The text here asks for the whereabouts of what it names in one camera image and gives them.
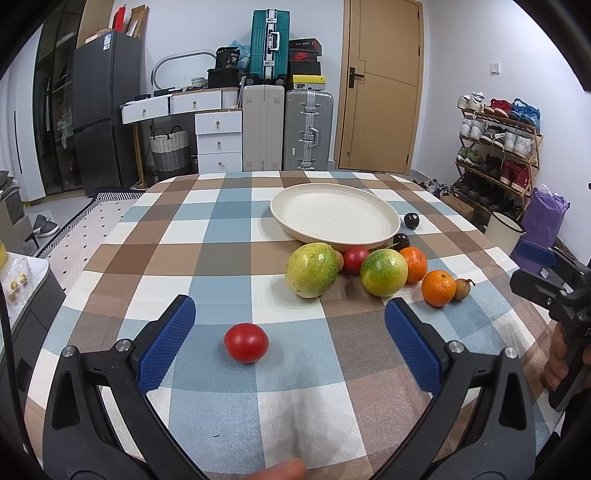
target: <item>door frame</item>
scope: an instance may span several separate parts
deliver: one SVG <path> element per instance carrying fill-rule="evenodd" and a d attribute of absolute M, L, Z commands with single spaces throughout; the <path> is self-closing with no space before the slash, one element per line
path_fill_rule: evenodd
<path fill-rule="evenodd" d="M 417 139 L 418 130 L 418 117 L 421 111 L 421 98 L 423 97 L 423 67 L 425 57 L 425 35 L 424 35 L 424 16 L 423 16 L 423 4 L 414 0 L 404 0 L 410 4 L 416 5 L 420 14 L 420 48 L 421 48 L 421 60 L 419 62 L 418 71 L 418 92 L 417 92 L 417 104 L 415 106 L 414 114 L 414 128 L 413 135 L 411 137 L 410 151 L 408 153 L 408 163 L 405 174 L 408 175 L 410 167 L 413 163 L 413 154 L 415 142 Z M 336 137 L 335 137 L 335 153 L 334 160 L 335 166 L 340 168 L 340 151 L 343 144 L 343 127 L 345 124 L 345 106 L 347 98 L 347 88 L 349 83 L 349 42 L 350 42 L 350 24 L 351 24 L 351 0 L 343 0 L 344 12 L 343 12 L 343 54 L 340 61 L 340 90 L 339 90 L 339 109 L 337 113 L 336 122 Z"/>

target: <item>wooden door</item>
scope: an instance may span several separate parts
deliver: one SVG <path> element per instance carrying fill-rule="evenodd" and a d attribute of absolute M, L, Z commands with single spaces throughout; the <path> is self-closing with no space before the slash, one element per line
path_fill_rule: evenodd
<path fill-rule="evenodd" d="M 408 171 L 420 103 L 421 29 L 414 1 L 350 0 L 340 168 Z"/>

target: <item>teal suitcase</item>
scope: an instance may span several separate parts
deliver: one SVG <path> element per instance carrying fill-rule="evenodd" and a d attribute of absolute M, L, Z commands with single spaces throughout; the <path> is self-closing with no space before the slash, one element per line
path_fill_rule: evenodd
<path fill-rule="evenodd" d="M 252 16 L 250 79 L 284 85 L 289 57 L 290 13 L 255 10 Z"/>

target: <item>white plate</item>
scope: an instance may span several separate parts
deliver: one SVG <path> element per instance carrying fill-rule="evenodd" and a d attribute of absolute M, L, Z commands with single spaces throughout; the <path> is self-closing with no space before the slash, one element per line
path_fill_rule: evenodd
<path fill-rule="evenodd" d="M 356 245 L 380 247 L 400 228 L 392 206 L 375 195 L 335 183 L 305 183 L 279 192 L 271 212 L 290 235 L 325 242 L 345 252 Z"/>

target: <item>white wall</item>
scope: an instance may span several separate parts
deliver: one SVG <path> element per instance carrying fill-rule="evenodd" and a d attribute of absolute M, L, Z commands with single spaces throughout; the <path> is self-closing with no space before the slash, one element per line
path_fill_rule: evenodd
<path fill-rule="evenodd" d="M 124 4 L 125 0 L 115 0 L 112 16 Z M 154 65 L 162 58 L 196 50 L 215 52 L 233 40 L 249 45 L 254 10 L 289 10 L 290 38 L 316 37 L 322 44 L 320 62 L 322 73 L 326 75 L 326 91 L 335 98 L 330 146 L 332 160 L 343 45 L 343 0 L 322 0 L 313 5 L 290 0 L 152 0 L 148 6 L 150 13 L 142 58 L 143 93 L 154 90 L 150 76 Z M 166 63 L 158 70 L 158 84 L 162 88 L 187 86 L 192 77 L 207 78 L 207 69 L 213 68 L 215 61 L 207 57 L 197 58 Z"/>
<path fill-rule="evenodd" d="M 571 202 L 560 238 L 587 263 L 591 255 L 591 95 L 543 30 L 512 0 L 427 0 L 430 64 L 424 131 L 412 168 L 445 183 L 457 180 L 460 95 L 519 97 L 540 109 L 545 183 Z M 490 74 L 491 63 L 501 74 Z"/>

